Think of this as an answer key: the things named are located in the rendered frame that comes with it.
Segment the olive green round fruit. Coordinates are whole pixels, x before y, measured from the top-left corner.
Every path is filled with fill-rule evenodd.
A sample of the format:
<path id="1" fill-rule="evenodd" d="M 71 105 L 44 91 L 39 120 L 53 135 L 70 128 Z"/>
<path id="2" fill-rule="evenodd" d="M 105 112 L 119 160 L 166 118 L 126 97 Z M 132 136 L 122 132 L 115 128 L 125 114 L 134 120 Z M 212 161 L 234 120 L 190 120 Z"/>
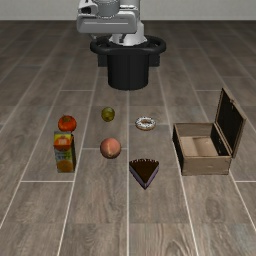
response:
<path id="1" fill-rule="evenodd" d="M 105 122 L 110 122 L 114 120 L 115 111 L 111 107 L 105 107 L 101 111 L 101 117 Z"/>

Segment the hinged wooden box lid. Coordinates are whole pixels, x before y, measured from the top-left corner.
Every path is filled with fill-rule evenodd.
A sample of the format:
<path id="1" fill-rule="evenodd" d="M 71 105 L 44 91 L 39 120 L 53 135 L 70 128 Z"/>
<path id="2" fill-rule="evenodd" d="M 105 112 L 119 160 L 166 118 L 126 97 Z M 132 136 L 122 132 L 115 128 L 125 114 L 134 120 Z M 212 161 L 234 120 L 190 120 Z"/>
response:
<path id="1" fill-rule="evenodd" d="M 221 90 L 211 139 L 219 156 L 236 157 L 246 117 L 226 88 Z"/>

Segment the white sprinkled donut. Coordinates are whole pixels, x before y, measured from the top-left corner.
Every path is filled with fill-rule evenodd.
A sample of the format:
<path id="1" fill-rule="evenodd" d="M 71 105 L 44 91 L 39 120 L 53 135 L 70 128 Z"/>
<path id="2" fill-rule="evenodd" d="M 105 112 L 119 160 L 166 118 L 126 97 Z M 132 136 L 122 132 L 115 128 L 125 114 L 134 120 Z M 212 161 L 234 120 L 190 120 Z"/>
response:
<path id="1" fill-rule="evenodd" d="M 135 121 L 135 126 L 143 131 L 150 131 L 155 128 L 156 121 L 151 117 L 142 116 Z"/>

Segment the chocolate cake wedge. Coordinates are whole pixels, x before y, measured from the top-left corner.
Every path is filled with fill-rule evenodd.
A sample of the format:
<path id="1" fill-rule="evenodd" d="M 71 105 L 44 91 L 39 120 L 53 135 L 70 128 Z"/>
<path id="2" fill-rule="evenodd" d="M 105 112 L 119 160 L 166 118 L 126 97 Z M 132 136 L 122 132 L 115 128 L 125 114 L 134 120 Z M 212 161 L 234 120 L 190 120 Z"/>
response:
<path id="1" fill-rule="evenodd" d="M 129 162 L 129 171 L 143 189 L 147 189 L 159 171 L 159 162 L 153 159 L 135 159 Z"/>

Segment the wooden box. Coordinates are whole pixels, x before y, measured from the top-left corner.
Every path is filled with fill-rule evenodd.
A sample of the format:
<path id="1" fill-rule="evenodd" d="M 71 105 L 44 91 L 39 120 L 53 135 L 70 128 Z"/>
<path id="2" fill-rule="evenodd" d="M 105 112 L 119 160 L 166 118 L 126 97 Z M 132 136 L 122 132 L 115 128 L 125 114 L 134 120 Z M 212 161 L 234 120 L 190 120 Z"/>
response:
<path id="1" fill-rule="evenodd" d="M 173 143 L 181 174 L 227 175 L 231 152 L 214 123 L 175 123 Z"/>

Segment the red tomato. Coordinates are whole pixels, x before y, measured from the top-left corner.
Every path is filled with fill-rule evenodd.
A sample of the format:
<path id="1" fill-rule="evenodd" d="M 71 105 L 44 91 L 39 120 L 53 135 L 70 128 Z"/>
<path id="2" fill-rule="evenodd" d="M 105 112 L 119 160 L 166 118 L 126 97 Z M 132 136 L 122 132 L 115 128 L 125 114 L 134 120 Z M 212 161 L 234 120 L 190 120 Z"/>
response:
<path id="1" fill-rule="evenodd" d="M 73 132 L 77 127 L 77 122 L 74 117 L 70 115 L 63 115 L 58 121 L 58 128 L 61 131 Z"/>

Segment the peach-coloured round onion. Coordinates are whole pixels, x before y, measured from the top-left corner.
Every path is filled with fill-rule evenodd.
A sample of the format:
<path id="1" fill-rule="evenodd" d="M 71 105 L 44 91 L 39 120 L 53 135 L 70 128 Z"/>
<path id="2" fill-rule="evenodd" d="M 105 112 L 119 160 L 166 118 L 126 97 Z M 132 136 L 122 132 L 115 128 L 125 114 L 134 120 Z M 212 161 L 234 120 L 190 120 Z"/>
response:
<path id="1" fill-rule="evenodd" d="M 106 138 L 100 144 L 101 154 L 108 159 L 114 159 L 121 153 L 121 144 L 115 138 Z"/>

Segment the orange juice carton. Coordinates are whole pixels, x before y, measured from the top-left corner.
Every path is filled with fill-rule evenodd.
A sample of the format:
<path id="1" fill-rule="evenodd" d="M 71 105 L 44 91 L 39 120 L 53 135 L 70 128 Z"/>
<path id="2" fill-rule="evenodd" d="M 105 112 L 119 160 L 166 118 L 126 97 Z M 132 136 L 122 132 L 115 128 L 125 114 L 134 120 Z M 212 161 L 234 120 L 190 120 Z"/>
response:
<path id="1" fill-rule="evenodd" d="M 74 136 L 71 132 L 54 132 L 53 148 L 57 171 L 72 173 L 76 168 Z"/>

